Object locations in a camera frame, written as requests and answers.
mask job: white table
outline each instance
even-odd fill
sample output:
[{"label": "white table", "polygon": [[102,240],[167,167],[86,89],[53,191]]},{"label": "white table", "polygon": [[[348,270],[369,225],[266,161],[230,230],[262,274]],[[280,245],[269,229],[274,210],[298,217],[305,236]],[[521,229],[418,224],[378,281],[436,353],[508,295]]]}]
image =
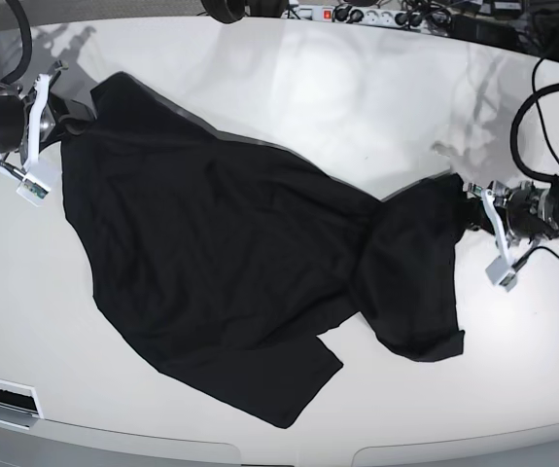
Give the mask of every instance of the white table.
[{"label": "white table", "polygon": [[[507,140],[531,92],[532,57],[406,32],[261,18],[229,27],[210,18],[105,20],[39,31],[45,35],[36,38],[27,82],[62,55],[72,69],[59,90],[87,99],[91,81],[125,71],[221,130],[291,148],[380,198],[450,164],[480,183],[521,179]],[[73,39],[78,34],[84,40]],[[17,60],[9,46],[15,37],[0,34],[6,69]],[[539,86],[553,82],[559,64],[548,62]],[[544,100],[544,111],[559,148],[559,95]],[[534,112],[520,138],[528,164],[556,171]],[[57,161],[57,148],[47,157]],[[34,385],[49,420],[227,443],[244,463],[299,466],[350,465],[367,447],[559,423],[559,263],[548,255],[537,254],[507,294],[484,272],[497,254],[492,238],[468,233],[456,266],[465,354],[410,362],[354,316],[322,337],[344,369],[292,428],[280,430],[138,357],[93,303],[89,264],[64,219],[60,187],[41,209],[14,191],[0,176],[0,378]],[[524,433],[530,443],[540,440]],[[501,449],[482,440],[472,446]],[[439,457],[454,457],[465,445],[439,446]],[[434,457],[428,452],[424,458]],[[392,463],[381,455],[381,465]]]}]

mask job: power strip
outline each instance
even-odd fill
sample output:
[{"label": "power strip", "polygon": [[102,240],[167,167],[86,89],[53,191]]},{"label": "power strip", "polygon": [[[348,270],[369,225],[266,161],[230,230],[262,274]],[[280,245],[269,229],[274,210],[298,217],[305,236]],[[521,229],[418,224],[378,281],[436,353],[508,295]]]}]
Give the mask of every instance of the power strip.
[{"label": "power strip", "polygon": [[414,32],[422,32],[426,34],[435,34],[437,36],[446,36],[444,29],[433,26],[428,21],[420,21],[419,24],[411,24],[410,29],[406,26],[406,12],[400,10],[382,10],[379,8],[360,8],[353,7],[350,10],[352,14],[356,10],[361,11],[363,18],[359,21],[348,22],[333,17],[336,16],[338,8],[325,5],[294,5],[292,10],[286,11],[283,19],[296,19],[320,22],[337,22],[347,24],[359,24],[363,26],[384,27],[388,29],[406,29]]}]

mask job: black cloth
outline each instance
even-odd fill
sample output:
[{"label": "black cloth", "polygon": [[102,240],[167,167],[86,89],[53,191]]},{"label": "black cloth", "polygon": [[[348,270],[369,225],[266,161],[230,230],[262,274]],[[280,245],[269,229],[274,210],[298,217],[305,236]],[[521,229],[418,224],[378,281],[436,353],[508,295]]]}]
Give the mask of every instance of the black cloth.
[{"label": "black cloth", "polygon": [[127,75],[92,97],[61,148],[65,213],[98,308],[159,372],[285,428],[342,367],[317,336],[356,311],[399,355],[462,353],[458,176],[381,202]]}]

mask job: table surface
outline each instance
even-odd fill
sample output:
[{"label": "table surface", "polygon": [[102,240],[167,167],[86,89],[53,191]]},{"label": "table surface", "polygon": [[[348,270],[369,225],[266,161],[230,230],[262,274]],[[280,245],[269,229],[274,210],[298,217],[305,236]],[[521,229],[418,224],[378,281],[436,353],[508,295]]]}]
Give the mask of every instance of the table surface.
[{"label": "table surface", "polygon": [[[479,183],[521,180],[508,133],[531,92],[532,57],[401,31],[262,18],[232,26],[117,19],[34,32],[26,83],[61,57],[70,70],[57,90],[88,100],[93,84],[125,71],[216,128],[290,148],[379,198],[450,166]],[[0,76],[17,58],[16,33],[0,33]],[[547,62],[539,86],[553,82],[559,64]],[[557,142],[559,95],[543,108]],[[528,164],[556,171],[534,112],[520,141]],[[59,162],[57,148],[45,157]],[[559,241],[553,246],[559,251]],[[559,263],[537,254],[507,294],[484,272],[497,255],[489,235],[468,233],[457,251],[465,354],[410,362],[356,315],[322,336],[344,368],[280,430],[138,357],[92,300],[87,256],[65,221],[60,186],[37,209],[0,175],[0,378],[34,385],[47,419],[228,443],[244,463],[350,465],[366,447],[559,423]]]}]

